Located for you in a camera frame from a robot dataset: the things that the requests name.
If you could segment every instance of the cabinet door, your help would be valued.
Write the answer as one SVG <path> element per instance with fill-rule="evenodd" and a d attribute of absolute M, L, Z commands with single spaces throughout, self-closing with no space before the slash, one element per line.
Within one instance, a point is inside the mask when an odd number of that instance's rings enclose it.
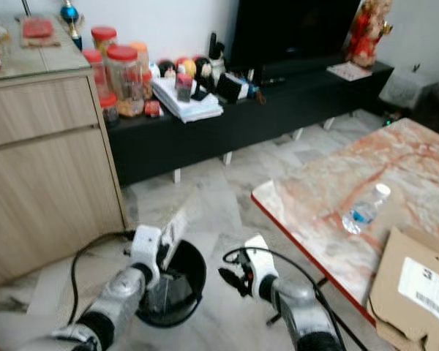
<path fill-rule="evenodd" d="M 100 130 L 0 150 L 0 283 L 123 228 Z"/>
<path fill-rule="evenodd" d="M 92 124 L 86 77 L 0 88 L 0 145 Z"/>

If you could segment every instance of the television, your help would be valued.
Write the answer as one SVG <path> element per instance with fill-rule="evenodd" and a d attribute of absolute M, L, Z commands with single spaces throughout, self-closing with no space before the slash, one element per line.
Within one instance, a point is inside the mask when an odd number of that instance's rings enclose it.
<path fill-rule="evenodd" d="M 341 52 L 360 0 L 240 0 L 232 68 L 309 61 Z"/>

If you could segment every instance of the table edge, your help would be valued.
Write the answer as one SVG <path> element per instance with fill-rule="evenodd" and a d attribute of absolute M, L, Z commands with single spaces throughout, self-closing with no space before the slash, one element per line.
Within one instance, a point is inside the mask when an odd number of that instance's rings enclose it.
<path fill-rule="evenodd" d="M 356 307 L 356 309 L 363 315 L 368 322 L 375 327 L 375 319 L 369 314 L 369 312 L 355 300 L 349 292 L 294 238 L 293 234 L 286 229 L 284 225 L 278 222 L 278 220 L 263 206 L 260 201 L 254 196 L 254 192 L 250 194 L 252 201 L 259 207 L 259 209 L 272 220 L 275 225 L 281 229 L 281 231 L 288 237 L 291 242 L 311 261 L 318 270 Z"/>

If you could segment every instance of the stack of papers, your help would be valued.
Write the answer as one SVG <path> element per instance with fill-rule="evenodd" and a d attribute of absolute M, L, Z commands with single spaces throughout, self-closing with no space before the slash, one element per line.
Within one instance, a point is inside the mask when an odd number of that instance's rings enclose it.
<path fill-rule="evenodd" d="M 218 103 L 218 98 L 209 94 L 202 101 L 182 102 L 177 100 L 175 78 L 155 78 L 153 79 L 153 91 L 156 97 L 162 102 L 169 111 L 180 118 L 184 123 L 198 121 L 200 119 L 221 116 L 223 109 Z M 197 83 L 192 84 L 192 94 Z"/>
<path fill-rule="evenodd" d="M 356 66 L 351 62 L 345 62 L 344 64 L 336 64 L 335 66 L 327 67 L 327 71 L 332 72 L 333 74 L 348 80 L 349 82 L 372 75 L 371 71 L 363 69 L 360 66 Z"/>

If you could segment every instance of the white wall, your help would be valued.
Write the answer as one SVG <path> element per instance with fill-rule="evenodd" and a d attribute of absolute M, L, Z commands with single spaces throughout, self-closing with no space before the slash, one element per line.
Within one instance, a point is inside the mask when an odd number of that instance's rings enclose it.
<path fill-rule="evenodd" d="M 231 44 L 239 0 L 73 0 L 86 17 L 83 44 L 91 47 L 90 28 L 105 24 L 119 32 L 119 42 L 146 41 L 153 59 L 207 53 L 209 35 Z M 57 13 L 61 0 L 28 0 L 31 11 Z M 0 0 L 0 12 L 22 12 L 20 0 Z M 439 80 L 439 0 L 394 0 L 378 58 Z"/>
<path fill-rule="evenodd" d="M 83 46 L 92 48 L 90 29 L 107 25 L 117 29 L 119 43 L 141 40 L 150 57 L 176 60 L 207 54 L 215 31 L 230 42 L 239 0 L 73 0 L 85 16 Z M 28 0 L 32 12 L 59 13 L 62 0 Z M 0 14 L 23 12 L 20 0 L 0 0 Z"/>
<path fill-rule="evenodd" d="M 439 0 L 394 0 L 388 22 L 394 30 L 378 58 L 407 69 L 421 63 L 419 72 L 439 81 Z"/>

